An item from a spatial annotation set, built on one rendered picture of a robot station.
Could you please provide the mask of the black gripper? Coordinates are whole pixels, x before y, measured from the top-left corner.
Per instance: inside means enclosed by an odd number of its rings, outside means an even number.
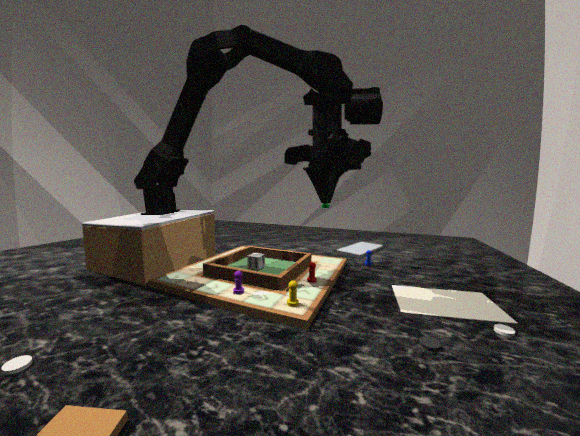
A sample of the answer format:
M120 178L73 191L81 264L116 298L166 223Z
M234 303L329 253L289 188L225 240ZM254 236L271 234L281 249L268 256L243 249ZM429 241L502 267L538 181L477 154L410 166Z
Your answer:
M302 145L288 148L284 154L284 163L297 164L309 161L308 167L303 167L313 183L321 203L331 202L339 178L345 171L361 170L361 162L357 159L341 159L341 154L334 151L326 153L326 141L333 128L338 128L338 134L343 136L345 129L342 123L333 120L318 121L313 129L308 129L308 135L313 136L313 146ZM328 195L329 192L329 195Z

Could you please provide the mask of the red pawn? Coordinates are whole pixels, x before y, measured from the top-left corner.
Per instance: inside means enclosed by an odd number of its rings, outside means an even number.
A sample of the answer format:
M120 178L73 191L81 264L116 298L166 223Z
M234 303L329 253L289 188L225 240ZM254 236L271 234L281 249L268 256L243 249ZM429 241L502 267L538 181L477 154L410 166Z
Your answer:
M315 268L316 268L316 264L315 263L310 263L309 264L309 277L307 278L308 282L314 283L317 282L317 278L315 278Z

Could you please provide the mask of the white flat disc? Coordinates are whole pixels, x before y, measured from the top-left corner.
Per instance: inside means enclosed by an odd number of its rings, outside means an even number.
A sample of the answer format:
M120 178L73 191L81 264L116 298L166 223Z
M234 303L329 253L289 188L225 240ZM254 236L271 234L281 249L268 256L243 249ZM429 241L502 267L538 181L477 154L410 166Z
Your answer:
M16 357L15 359L11 359L2 366L2 373L5 375L12 375L16 374L17 372L21 372L27 369L30 365L32 365L33 359L29 355Z
M515 330L503 324L495 324L494 331L506 337L515 336Z

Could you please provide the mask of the white die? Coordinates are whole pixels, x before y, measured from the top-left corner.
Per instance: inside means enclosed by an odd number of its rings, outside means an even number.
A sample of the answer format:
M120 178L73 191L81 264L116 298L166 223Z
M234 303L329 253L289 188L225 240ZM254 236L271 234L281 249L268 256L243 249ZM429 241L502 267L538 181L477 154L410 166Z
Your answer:
M260 270L265 266L265 254L252 253L247 256L247 268Z

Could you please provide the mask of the purple pawn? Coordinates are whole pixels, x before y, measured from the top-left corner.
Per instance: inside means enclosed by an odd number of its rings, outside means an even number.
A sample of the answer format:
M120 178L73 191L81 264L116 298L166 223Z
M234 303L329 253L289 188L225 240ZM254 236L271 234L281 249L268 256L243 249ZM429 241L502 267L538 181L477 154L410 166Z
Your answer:
M244 293L244 287L242 287L242 272L240 270L235 272L235 288L233 289L233 293L236 295L240 295Z

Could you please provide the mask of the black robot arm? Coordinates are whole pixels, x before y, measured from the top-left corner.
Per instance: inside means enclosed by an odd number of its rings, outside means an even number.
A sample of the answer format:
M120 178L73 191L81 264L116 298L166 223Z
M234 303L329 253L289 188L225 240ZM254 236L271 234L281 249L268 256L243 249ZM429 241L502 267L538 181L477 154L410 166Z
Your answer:
M232 48L227 53L221 49ZM313 124L333 120L350 124L379 124L383 101L380 87L352 88L353 83L342 70L340 59L333 53L302 50L290 44L240 25L234 29L214 31L196 38L187 56L187 78L174 108L163 139L149 152L134 183L143 189L146 212L141 215L164 215L178 212L173 187L184 175L189 160L184 158L183 147L193 123L209 90L223 77L226 70L236 67L247 56L258 57L281 69L288 70L310 87L303 97L305 105L312 105ZM356 141L338 134L333 128L326 141L326 153L344 154L364 162L371 155L371 143ZM156 185L156 183L159 185Z

